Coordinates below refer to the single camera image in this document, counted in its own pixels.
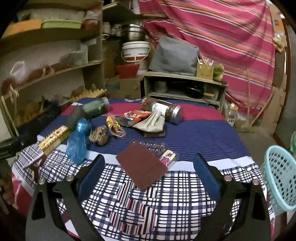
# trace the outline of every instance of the green container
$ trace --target green container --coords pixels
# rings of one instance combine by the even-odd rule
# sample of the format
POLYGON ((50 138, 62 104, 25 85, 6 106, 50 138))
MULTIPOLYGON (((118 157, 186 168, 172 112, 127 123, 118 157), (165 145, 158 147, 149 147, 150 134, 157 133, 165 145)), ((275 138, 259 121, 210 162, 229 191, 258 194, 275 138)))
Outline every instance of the green container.
POLYGON ((110 104, 108 99, 103 97, 82 105, 82 108, 86 113, 86 118, 91 119, 96 115, 108 112, 110 110, 110 104))
POLYGON ((44 20, 41 23, 41 28, 81 28, 82 22, 64 20, 64 19, 51 19, 44 20))

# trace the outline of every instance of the metal bolt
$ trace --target metal bolt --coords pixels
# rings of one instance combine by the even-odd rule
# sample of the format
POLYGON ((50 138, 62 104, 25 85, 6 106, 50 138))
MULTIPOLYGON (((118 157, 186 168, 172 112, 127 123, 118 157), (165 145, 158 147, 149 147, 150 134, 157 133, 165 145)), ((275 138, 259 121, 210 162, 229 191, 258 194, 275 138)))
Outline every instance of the metal bolt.
POLYGON ((226 175, 226 176, 224 177, 224 180, 227 181, 227 182, 230 182, 230 181, 232 180, 232 177, 229 176, 229 175, 226 175))
POLYGON ((256 185, 256 186, 259 185, 259 182, 258 182, 257 179, 253 179, 252 183, 253 183, 254 185, 256 185))
POLYGON ((45 179, 42 178, 42 179, 39 180, 40 185, 43 185, 44 183, 45 183, 45 179))
POLYGON ((71 181, 74 180, 74 176, 73 176, 73 175, 69 175, 69 176, 66 177, 66 180, 67 180, 68 182, 71 182, 71 181))

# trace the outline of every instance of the broom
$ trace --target broom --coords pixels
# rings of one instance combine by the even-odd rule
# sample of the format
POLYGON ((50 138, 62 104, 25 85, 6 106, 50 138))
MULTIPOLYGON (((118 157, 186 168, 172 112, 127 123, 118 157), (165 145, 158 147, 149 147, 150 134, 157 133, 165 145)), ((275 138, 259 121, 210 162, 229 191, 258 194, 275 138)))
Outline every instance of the broom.
POLYGON ((247 111, 247 120, 241 127, 237 128, 238 132, 254 132, 255 130, 252 128, 250 123, 250 96, 251 96, 251 87, 250 87, 250 78, 249 78, 249 69, 247 68, 247 76, 248 76, 248 111, 247 111))

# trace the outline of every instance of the blue gripper pad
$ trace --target blue gripper pad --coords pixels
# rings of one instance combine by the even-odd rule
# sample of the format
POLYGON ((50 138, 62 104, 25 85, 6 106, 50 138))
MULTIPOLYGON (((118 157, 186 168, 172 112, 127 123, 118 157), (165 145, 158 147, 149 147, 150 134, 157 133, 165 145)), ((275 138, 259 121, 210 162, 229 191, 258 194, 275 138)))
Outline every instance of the blue gripper pad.
POLYGON ((215 200, 216 202, 219 201, 221 199, 220 184, 216 181, 209 169, 209 167, 211 169, 215 167, 210 166, 201 154, 196 154, 194 156, 193 167, 203 186, 205 187, 205 191, 209 195, 210 199, 215 200))
POLYGON ((79 185, 77 198, 80 202, 89 198, 96 187, 104 168, 105 158, 100 156, 79 185))

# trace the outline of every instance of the glass bottle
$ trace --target glass bottle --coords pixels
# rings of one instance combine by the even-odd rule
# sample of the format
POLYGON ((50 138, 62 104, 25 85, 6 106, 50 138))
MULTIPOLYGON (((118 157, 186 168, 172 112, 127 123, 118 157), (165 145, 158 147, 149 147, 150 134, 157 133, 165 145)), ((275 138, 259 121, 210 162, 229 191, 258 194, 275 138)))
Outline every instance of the glass bottle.
POLYGON ((183 108, 181 106, 152 97, 144 97, 141 108, 147 111, 160 111, 167 121, 175 124, 179 124, 183 119, 183 108))
POLYGON ((237 110, 238 110, 238 107, 235 103, 231 103, 229 105, 229 112, 227 115, 227 121, 231 126, 234 126, 234 124, 237 120, 237 110))

